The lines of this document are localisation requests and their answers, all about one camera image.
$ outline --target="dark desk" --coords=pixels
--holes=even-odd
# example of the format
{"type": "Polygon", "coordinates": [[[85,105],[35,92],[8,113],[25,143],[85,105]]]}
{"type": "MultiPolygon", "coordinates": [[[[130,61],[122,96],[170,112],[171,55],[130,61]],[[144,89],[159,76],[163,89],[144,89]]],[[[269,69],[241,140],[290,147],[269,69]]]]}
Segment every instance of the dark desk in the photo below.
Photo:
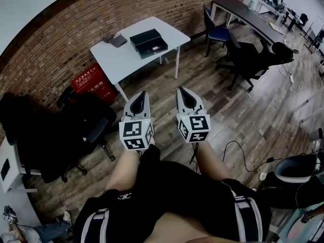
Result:
{"type": "Polygon", "coordinates": [[[250,25],[253,30],[259,33],[270,44],[282,42],[284,36],[271,28],[269,22],[265,22],[255,13],[251,12],[245,4],[239,0],[213,0],[211,17],[214,19],[216,8],[219,7],[228,13],[226,26],[228,27],[232,15],[242,22],[250,25]]]}

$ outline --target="wooden floor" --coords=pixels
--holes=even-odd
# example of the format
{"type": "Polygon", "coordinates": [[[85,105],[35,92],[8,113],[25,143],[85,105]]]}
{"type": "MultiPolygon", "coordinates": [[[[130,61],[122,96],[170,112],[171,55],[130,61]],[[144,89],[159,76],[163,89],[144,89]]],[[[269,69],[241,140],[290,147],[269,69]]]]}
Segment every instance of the wooden floor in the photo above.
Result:
{"type": "MultiPolygon", "coordinates": [[[[164,62],[164,66],[159,66],[151,63],[122,81],[121,87],[128,97],[141,90],[149,92],[154,139],[156,146],[161,149],[161,157],[190,166],[191,146],[184,143],[175,125],[175,89],[178,86],[189,88],[201,96],[211,115],[213,129],[209,141],[221,156],[226,143],[231,140],[238,141],[243,147],[249,169],[269,157],[280,158],[310,152],[312,144],[309,142],[309,133],[322,126],[321,116],[302,125],[300,119],[321,106],[323,95],[303,108],[296,110],[296,107],[323,86],[317,72],[320,56],[308,52],[303,46],[306,40],[299,34],[300,30],[295,29],[296,32],[288,33],[285,39],[290,47],[299,50],[299,55],[285,67],[294,75],[295,88],[301,88],[298,92],[289,79],[283,76],[288,74],[282,66],[273,66],[259,80],[252,80],[255,87],[249,94],[245,91],[249,85],[242,79],[238,80],[238,85],[232,91],[227,91],[233,74],[226,69],[215,71],[216,61],[225,56],[226,48],[215,43],[206,58],[204,37],[182,47],[177,80],[174,79],[175,54],[171,53],[168,54],[169,64],[164,62]]],[[[238,41],[253,43],[261,50],[259,37],[248,26],[234,23],[230,30],[238,41]]],[[[112,106],[118,116],[121,116],[123,106],[124,101],[119,95],[112,106]]],[[[108,135],[107,140],[108,147],[118,158],[123,149],[118,132],[108,135]]],[[[258,186],[259,172],[271,171],[275,165],[263,165],[257,172],[248,173],[244,168],[242,152],[234,143],[226,151],[225,162],[234,177],[251,188],[258,186]]],[[[39,193],[32,194],[32,198],[44,221],[52,221],[65,209],[70,210],[75,220],[87,198],[102,193],[116,161],[112,163],[98,148],[80,163],[88,170],[88,174],[82,176],[77,169],[73,169],[68,173],[67,183],[58,179],[45,184],[36,176],[29,179],[29,187],[39,189],[39,193]]]]}

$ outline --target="white stripe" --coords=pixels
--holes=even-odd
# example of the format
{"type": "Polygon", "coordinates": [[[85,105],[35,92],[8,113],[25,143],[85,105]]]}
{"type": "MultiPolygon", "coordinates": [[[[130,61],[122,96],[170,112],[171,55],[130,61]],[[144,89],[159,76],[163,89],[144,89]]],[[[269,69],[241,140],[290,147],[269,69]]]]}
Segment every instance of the white stripe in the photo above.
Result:
{"type": "Polygon", "coordinates": [[[107,225],[108,225],[108,219],[109,219],[109,210],[105,212],[105,219],[103,220],[100,228],[100,243],[107,243],[107,225]]]}
{"type": "Polygon", "coordinates": [[[87,220],[86,220],[86,222],[85,222],[85,224],[84,224],[84,226],[83,226],[83,230],[82,230],[82,234],[81,234],[81,243],[85,243],[86,236],[87,236],[87,233],[88,233],[88,230],[89,230],[89,227],[90,227],[90,223],[91,223],[92,218],[93,218],[93,216],[94,216],[95,214],[96,214],[96,213],[91,214],[91,215],[87,218],[87,220]]]}
{"type": "Polygon", "coordinates": [[[257,221],[257,226],[258,226],[259,241],[261,242],[262,238],[263,238],[261,214],[260,214],[259,208],[258,208],[256,202],[254,201],[254,199],[248,197],[248,200],[250,200],[252,209],[253,209],[254,214],[255,214],[255,219],[257,221]]]}
{"type": "Polygon", "coordinates": [[[235,214],[236,214],[236,221],[237,221],[237,227],[238,227],[239,241],[240,242],[246,242],[245,228],[244,228],[244,222],[243,222],[243,219],[242,219],[242,215],[239,212],[237,203],[234,203],[234,206],[235,206],[235,214]]]}

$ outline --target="red box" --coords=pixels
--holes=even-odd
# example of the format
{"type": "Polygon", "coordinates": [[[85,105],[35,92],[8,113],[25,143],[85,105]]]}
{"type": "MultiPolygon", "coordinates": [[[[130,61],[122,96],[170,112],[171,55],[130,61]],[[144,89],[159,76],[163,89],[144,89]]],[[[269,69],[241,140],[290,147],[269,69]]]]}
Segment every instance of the red box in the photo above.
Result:
{"type": "Polygon", "coordinates": [[[72,81],[72,87],[77,94],[91,92],[101,98],[106,103],[111,104],[117,94],[111,88],[105,73],[98,63],[88,68],[72,81]]]}

